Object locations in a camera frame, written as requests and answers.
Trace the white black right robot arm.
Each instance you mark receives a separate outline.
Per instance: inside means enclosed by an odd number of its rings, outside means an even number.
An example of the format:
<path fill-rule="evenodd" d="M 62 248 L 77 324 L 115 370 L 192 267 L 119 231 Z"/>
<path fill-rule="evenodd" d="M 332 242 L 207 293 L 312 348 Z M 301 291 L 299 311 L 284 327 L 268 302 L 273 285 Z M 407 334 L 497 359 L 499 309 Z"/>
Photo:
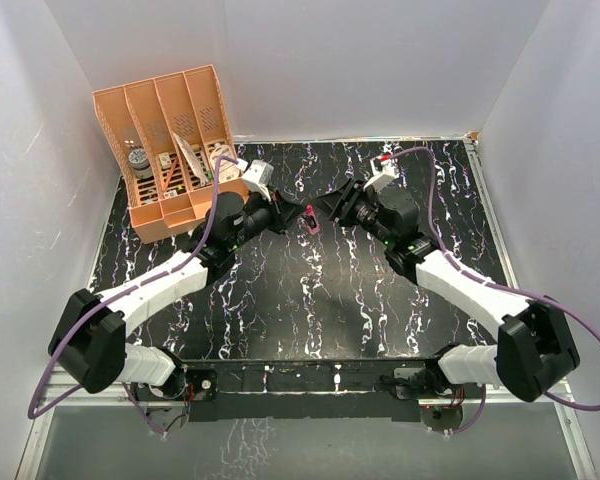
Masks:
<path fill-rule="evenodd" d="M 546 302 L 492 288 L 419 226 L 416 202 L 389 185 L 380 192 L 349 180 L 315 198 L 314 208 L 343 227 L 359 227 L 385 246 L 390 267 L 476 320 L 494 339 L 487 346 L 449 345 L 426 363 L 427 388 L 446 397 L 461 384 L 503 386 L 532 402 L 580 364 L 565 315 Z"/>

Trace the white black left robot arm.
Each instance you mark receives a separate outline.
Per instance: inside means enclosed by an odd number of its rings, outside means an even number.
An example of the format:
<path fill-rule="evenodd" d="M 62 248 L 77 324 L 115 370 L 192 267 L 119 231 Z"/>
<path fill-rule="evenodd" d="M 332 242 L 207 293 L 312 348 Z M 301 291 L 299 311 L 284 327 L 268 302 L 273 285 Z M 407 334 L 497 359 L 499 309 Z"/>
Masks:
<path fill-rule="evenodd" d="M 49 345 L 53 361 L 90 394 L 131 382 L 177 398 L 187 383 L 181 361 L 165 349 L 128 342 L 130 334 L 176 300 L 219 280 L 242 245 L 265 230 L 284 233 L 305 211 L 279 193 L 219 194 L 185 249 L 124 285 L 100 293 L 82 289 L 69 298 Z"/>

